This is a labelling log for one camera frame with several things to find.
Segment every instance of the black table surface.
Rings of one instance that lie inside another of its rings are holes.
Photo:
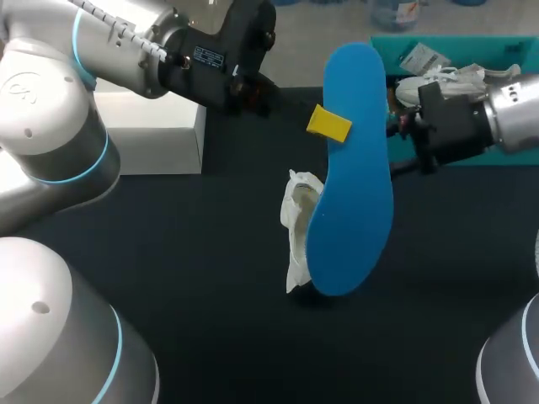
[[[320,89],[290,90],[320,99]],[[325,141],[209,111],[201,176],[122,178],[106,199],[22,231],[140,332],[162,404],[477,403],[489,335],[537,290],[539,167],[449,167],[394,184],[387,248],[352,295],[286,295],[279,211]]]

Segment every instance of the cable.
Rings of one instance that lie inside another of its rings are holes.
[[[112,15],[106,13],[101,8],[95,7],[91,2],[87,0],[67,0],[70,3],[75,4],[77,7],[86,11],[87,13],[92,14],[96,19],[103,21],[110,28],[116,31],[121,38],[125,38],[140,47],[147,54],[157,57],[160,61],[165,62],[167,59],[167,51],[164,50],[160,45],[142,38],[141,36],[135,34],[131,31],[125,23],[119,21]]]
[[[412,173],[419,169],[419,160],[411,158],[402,162],[390,162],[389,169],[391,171],[391,180],[400,177],[401,175]]]

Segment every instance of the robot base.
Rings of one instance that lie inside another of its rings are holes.
[[[135,330],[49,248],[0,238],[0,402],[156,404]]]

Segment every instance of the white sneaker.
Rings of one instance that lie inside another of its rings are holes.
[[[290,243],[286,293],[311,280],[307,267],[307,229],[322,190],[323,183],[313,174],[290,170],[290,181],[280,207],[280,223],[288,229]]]
[[[405,107],[419,105],[419,87],[432,82],[440,84],[445,98],[456,95],[479,97],[487,92],[485,77],[509,79],[520,74],[520,67],[513,65],[505,71],[486,70],[477,64],[456,69],[438,66],[428,70],[422,77],[409,77],[401,80],[395,89],[395,95]]]

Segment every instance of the shoe insole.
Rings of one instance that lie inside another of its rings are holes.
[[[328,178],[307,232],[307,265],[325,295],[359,286],[391,230],[386,96],[382,59],[372,47],[349,44],[333,53],[324,72],[324,108],[352,127],[344,143],[328,140]]]

